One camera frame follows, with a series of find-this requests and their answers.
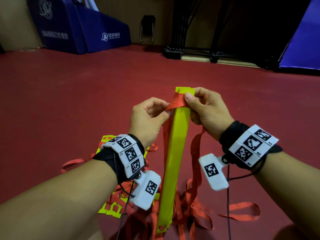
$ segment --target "metal screw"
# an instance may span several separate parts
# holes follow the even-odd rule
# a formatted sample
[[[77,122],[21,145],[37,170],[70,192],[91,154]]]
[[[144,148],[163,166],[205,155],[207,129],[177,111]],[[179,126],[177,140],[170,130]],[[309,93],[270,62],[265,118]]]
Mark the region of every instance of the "metal screw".
[[[139,172],[139,174],[137,174],[137,176],[135,177],[135,179],[140,179],[141,178],[141,172]]]

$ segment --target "person's right hand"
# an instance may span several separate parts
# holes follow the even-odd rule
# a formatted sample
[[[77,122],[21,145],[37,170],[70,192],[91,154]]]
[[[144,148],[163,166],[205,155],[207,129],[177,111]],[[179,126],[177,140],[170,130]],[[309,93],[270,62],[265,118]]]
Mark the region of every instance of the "person's right hand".
[[[203,125],[208,133],[218,141],[234,119],[217,92],[195,88],[194,95],[188,92],[184,96],[186,103],[192,108],[191,120],[196,125]]]

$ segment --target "person's left hand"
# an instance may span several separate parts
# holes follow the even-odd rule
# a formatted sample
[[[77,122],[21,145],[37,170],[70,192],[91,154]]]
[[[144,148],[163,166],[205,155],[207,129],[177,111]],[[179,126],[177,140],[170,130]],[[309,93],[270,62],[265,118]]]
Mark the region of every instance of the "person's left hand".
[[[136,136],[147,149],[156,140],[162,124],[169,119],[171,110],[166,101],[152,97],[132,108],[129,134]]]

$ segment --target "red rubber floor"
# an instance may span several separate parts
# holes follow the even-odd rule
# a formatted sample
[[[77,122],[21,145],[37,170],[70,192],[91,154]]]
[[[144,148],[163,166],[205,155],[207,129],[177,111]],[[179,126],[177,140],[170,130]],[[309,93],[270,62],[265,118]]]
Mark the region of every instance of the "red rubber floor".
[[[131,108],[152,96],[170,101],[176,86],[202,86],[222,95],[231,115],[258,124],[280,139],[290,155],[320,167],[320,78],[263,69],[170,60],[141,46],[72,55],[46,49],[0,55],[1,160],[0,203],[59,175],[71,159],[88,158],[102,135],[127,133]],[[201,127],[190,124],[178,187],[192,177],[189,153]],[[163,174],[162,134],[159,150],[147,155],[150,169]],[[202,138],[201,155],[222,153],[218,142]],[[230,176],[246,171],[231,166]],[[214,192],[206,180],[198,199],[226,213],[226,191]],[[292,222],[253,177],[230,183],[230,203],[255,202],[261,217],[231,220],[232,239],[274,239]],[[197,229],[198,239],[228,238],[227,220],[212,214],[214,230]],[[119,220],[101,215],[105,236]],[[170,227],[165,239],[178,239]]]

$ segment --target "black wrist strap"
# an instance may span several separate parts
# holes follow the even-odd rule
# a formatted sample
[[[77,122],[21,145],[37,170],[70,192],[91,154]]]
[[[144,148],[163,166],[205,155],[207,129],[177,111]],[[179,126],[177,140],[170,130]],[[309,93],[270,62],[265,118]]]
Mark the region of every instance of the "black wrist strap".
[[[131,136],[137,142],[137,145],[142,155],[144,155],[145,151],[139,139],[132,134],[129,134],[129,136]],[[95,154],[92,159],[105,161],[116,174],[118,179],[118,184],[121,184],[124,181],[132,180],[139,173],[137,172],[130,178],[127,178],[125,174],[125,166],[122,164],[118,153],[115,153],[111,147],[104,147],[100,152]]]
[[[223,160],[226,160],[228,163],[236,164],[239,168],[243,169],[252,169],[232,152],[229,151],[229,148],[235,143],[236,140],[250,127],[246,124],[240,123],[240,121],[234,121],[221,135],[219,143],[222,145],[222,150],[225,153],[222,157]],[[282,148],[275,144],[273,145],[266,154],[264,154],[260,161],[265,161],[269,153],[278,153],[282,152]]]

